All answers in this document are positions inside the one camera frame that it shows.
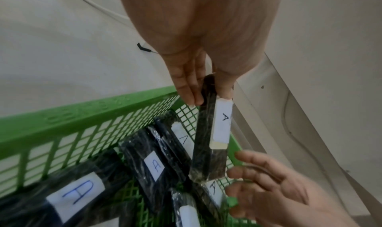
paper label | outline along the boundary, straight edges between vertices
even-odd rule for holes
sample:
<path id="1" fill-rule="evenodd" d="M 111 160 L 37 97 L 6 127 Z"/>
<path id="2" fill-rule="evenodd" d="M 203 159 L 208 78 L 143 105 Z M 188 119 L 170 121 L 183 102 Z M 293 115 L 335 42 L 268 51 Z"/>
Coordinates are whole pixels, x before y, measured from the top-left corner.
<path id="1" fill-rule="evenodd" d="M 154 178 L 154 181 L 156 182 L 160 176 L 160 174 L 164 170 L 163 163 L 158 158 L 158 155 L 155 153 L 155 151 L 152 151 L 145 159 L 144 163 L 150 170 L 150 173 L 152 177 Z"/>
<path id="2" fill-rule="evenodd" d="M 223 191 L 221 190 L 219 184 L 216 182 L 216 180 L 212 180 L 205 183 L 205 186 L 210 192 L 210 195 L 212 196 L 215 204 L 220 208 L 222 205 Z"/>
<path id="3" fill-rule="evenodd" d="M 52 193 L 47 201 L 65 223 L 104 190 L 102 180 L 92 172 Z"/>
<path id="4" fill-rule="evenodd" d="M 228 147 L 233 104 L 232 100 L 216 99 L 212 142 L 210 143 L 211 149 L 227 149 Z"/>
<path id="5" fill-rule="evenodd" d="M 190 205 L 179 208 L 183 227 L 200 227 L 198 212 Z"/>
<path id="6" fill-rule="evenodd" d="M 119 217 L 89 227 L 119 227 Z"/>
<path id="7" fill-rule="evenodd" d="M 190 135 L 184 129 L 182 123 L 174 122 L 171 126 L 171 130 L 174 132 L 175 136 L 178 138 L 184 149 L 186 150 L 188 156 L 192 159 L 194 153 L 194 142 Z"/>

green plastic crate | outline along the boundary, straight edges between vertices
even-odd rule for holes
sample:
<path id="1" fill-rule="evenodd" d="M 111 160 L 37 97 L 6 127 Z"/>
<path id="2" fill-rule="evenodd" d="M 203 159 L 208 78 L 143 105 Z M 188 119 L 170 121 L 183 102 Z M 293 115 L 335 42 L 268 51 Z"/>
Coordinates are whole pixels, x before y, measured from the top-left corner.
<path id="1" fill-rule="evenodd" d="M 174 87 L 164 87 L 97 101 L 57 107 L 0 119 L 0 197 L 28 186 L 49 174 L 76 165 L 116 146 L 120 139 L 153 122 L 153 117 L 173 109 L 195 138 L 198 108 L 185 105 Z M 234 158 L 240 147 L 231 136 L 227 168 L 241 164 Z M 231 184 L 224 177 L 220 187 Z M 137 227 L 159 227 L 171 216 L 153 217 L 132 180 L 111 200 L 138 198 Z M 230 205 L 234 199 L 228 199 Z M 201 225 L 206 226 L 203 217 Z M 254 226 L 254 221 L 228 216 L 226 226 Z"/>

hand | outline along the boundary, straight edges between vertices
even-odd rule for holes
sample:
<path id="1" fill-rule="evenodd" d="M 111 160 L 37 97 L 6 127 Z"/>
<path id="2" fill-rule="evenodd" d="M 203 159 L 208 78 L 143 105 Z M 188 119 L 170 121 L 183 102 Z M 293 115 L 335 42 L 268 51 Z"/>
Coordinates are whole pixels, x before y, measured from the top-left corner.
<path id="1" fill-rule="evenodd" d="M 315 182 L 263 153 L 236 152 L 235 157 L 251 165 L 235 166 L 230 178 L 242 178 L 226 187 L 237 197 L 230 209 L 236 218 L 256 220 L 263 227 L 357 227 L 358 225 Z"/>
<path id="2" fill-rule="evenodd" d="M 140 35 L 163 58 L 189 105 L 201 105 L 206 53 L 215 88 L 232 98 L 236 79 L 261 60 L 280 0 L 122 0 Z"/>

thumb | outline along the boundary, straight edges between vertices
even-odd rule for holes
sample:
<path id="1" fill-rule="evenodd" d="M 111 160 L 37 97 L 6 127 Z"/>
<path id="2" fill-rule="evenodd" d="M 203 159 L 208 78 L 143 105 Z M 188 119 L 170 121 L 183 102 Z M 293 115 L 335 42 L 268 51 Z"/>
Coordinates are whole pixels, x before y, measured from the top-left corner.
<path id="1" fill-rule="evenodd" d="M 221 69 L 217 69 L 215 73 L 215 89 L 218 96 L 227 100 L 233 98 L 233 86 L 239 76 L 232 75 Z"/>
<path id="2" fill-rule="evenodd" d="M 241 192 L 238 204 L 248 219 L 259 218 L 284 227 L 331 226 L 333 222 L 321 212 L 290 200 L 280 192 Z"/>

white label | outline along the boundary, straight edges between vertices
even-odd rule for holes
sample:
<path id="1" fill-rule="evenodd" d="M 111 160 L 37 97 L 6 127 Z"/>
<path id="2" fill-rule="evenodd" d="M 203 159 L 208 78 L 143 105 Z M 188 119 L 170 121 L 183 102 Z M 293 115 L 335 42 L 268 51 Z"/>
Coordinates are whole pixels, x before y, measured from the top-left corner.
<path id="1" fill-rule="evenodd" d="M 89 227 L 119 227 L 119 218 L 117 217 Z"/>
<path id="2" fill-rule="evenodd" d="M 212 196 L 212 199 L 214 200 L 215 204 L 220 208 L 220 206 L 222 205 L 223 191 L 219 187 L 219 184 L 216 182 L 216 180 L 212 180 L 205 183 L 205 186 L 210 192 L 210 195 Z"/>
<path id="3" fill-rule="evenodd" d="M 65 223 L 104 190 L 102 180 L 92 172 L 52 193 L 47 201 Z"/>
<path id="4" fill-rule="evenodd" d="M 183 227 L 200 227 L 198 212 L 190 205 L 179 208 Z"/>
<path id="5" fill-rule="evenodd" d="M 156 182 L 160 176 L 160 174 L 164 170 L 163 163 L 158 158 L 157 154 L 152 151 L 145 159 L 144 163 L 150 170 L 150 173 L 152 177 L 154 178 L 154 181 Z"/>
<path id="6" fill-rule="evenodd" d="M 192 141 L 190 135 L 184 129 L 182 123 L 174 122 L 171 126 L 171 130 L 174 132 L 175 136 L 178 138 L 184 149 L 186 150 L 188 156 L 192 159 L 194 153 L 194 142 Z"/>
<path id="7" fill-rule="evenodd" d="M 232 100 L 217 98 L 215 104 L 214 126 L 212 132 L 211 149 L 227 149 L 230 142 L 231 121 L 232 121 Z"/>

